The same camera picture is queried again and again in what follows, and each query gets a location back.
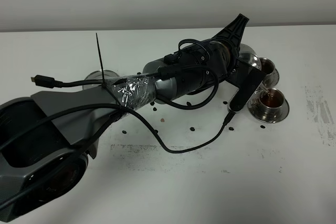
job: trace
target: robotic arm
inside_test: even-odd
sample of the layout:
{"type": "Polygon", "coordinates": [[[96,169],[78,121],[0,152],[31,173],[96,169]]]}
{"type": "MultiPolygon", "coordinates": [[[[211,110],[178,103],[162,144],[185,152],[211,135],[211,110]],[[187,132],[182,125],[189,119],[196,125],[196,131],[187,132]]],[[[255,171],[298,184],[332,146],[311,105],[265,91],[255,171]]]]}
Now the robotic arm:
{"type": "MultiPolygon", "coordinates": [[[[265,77],[238,57],[247,22],[240,14],[211,39],[182,40],[177,52],[147,63],[145,74],[106,79],[101,86],[74,93],[42,91],[0,105],[0,221],[9,222],[70,191],[86,170],[87,155],[96,157],[99,136],[128,113],[141,120],[171,153],[192,151],[214,141],[265,77]],[[181,49],[186,43],[191,45],[181,49]],[[180,109],[200,108],[224,80],[239,88],[228,105],[228,116],[217,136],[195,148],[167,148],[135,112],[154,100],[180,109]],[[203,103],[172,102],[212,86],[203,103]]],[[[34,81],[44,87],[60,85],[41,76],[34,81]]]]}

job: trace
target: cup rim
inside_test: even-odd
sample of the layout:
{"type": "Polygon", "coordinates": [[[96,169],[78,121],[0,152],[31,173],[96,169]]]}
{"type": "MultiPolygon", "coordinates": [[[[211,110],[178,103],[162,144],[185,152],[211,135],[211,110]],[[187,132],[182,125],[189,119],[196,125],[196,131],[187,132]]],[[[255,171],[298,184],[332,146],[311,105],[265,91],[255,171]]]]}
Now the cup rim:
{"type": "Polygon", "coordinates": [[[280,106],[278,106],[278,107],[269,107],[269,106],[263,104],[263,102],[262,102],[261,99],[260,99],[261,94],[262,94],[262,93],[265,93],[263,90],[261,90],[261,92],[260,92],[260,94],[259,94],[259,96],[258,96],[258,101],[259,101],[263,106],[265,106],[265,107],[268,108],[268,109],[279,109],[279,108],[281,108],[281,107],[283,106],[283,104],[285,103],[285,100],[286,100],[284,94],[283,94],[280,90],[278,90],[278,89],[276,89],[276,88],[271,88],[271,89],[268,89],[268,90],[276,90],[276,91],[278,91],[278,92],[282,95],[282,97],[283,97],[283,102],[282,102],[282,104],[281,104],[280,106]]]}

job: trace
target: cable plug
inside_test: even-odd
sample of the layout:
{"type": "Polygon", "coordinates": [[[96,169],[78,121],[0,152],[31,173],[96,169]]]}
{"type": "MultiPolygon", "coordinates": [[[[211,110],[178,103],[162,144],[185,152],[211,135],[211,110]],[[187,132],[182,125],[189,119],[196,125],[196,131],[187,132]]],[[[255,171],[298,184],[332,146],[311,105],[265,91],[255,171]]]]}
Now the cable plug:
{"type": "Polygon", "coordinates": [[[226,115],[223,124],[227,125],[232,120],[232,118],[235,116],[235,114],[236,112],[229,109],[229,113],[226,115]]]}
{"type": "Polygon", "coordinates": [[[31,77],[32,82],[35,83],[36,86],[44,87],[44,88],[61,88],[61,81],[55,81],[55,78],[48,76],[40,76],[37,75],[35,77],[31,77]]]}
{"type": "Polygon", "coordinates": [[[177,74],[182,72],[180,64],[172,64],[167,67],[158,68],[158,73],[162,80],[166,80],[175,77],[177,74]]]}

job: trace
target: espresso cup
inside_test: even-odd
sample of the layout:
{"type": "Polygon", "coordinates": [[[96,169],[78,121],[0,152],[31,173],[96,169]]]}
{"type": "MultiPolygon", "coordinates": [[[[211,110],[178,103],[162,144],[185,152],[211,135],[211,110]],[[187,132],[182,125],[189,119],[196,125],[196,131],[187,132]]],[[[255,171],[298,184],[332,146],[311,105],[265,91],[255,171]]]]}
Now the espresso cup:
{"type": "Polygon", "coordinates": [[[285,103],[285,96],[277,89],[268,89],[269,94],[261,91],[258,97],[259,110],[264,115],[278,115],[285,103]]]}
{"type": "Polygon", "coordinates": [[[279,82],[279,73],[274,63],[267,58],[259,58],[261,71],[266,74],[263,84],[267,89],[273,88],[279,82]]]}

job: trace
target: white table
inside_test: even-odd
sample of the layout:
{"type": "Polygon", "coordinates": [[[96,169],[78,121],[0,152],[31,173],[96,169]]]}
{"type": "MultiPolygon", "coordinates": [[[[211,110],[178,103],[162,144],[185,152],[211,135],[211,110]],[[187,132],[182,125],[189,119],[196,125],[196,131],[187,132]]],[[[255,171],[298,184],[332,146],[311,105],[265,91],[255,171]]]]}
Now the white table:
{"type": "MultiPolygon", "coordinates": [[[[105,68],[126,75],[174,52],[181,39],[202,40],[219,30],[98,36],[105,68]]],[[[284,121],[261,129],[244,108],[229,124],[234,131],[176,155],[127,116],[101,137],[98,157],[72,191],[12,223],[335,223],[336,26],[251,27],[242,43],[279,70],[277,88],[290,104],[284,121]]],[[[0,59],[0,103],[42,90],[30,76],[75,81],[99,69],[95,31],[1,33],[0,59]]],[[[213,101],[196,111],[156,104],[155,112],[150,105],[139,112],[168,146],[194,146],[217,133],[227,113],[223,101],[235,90],[221,84],[213,101]]]]}

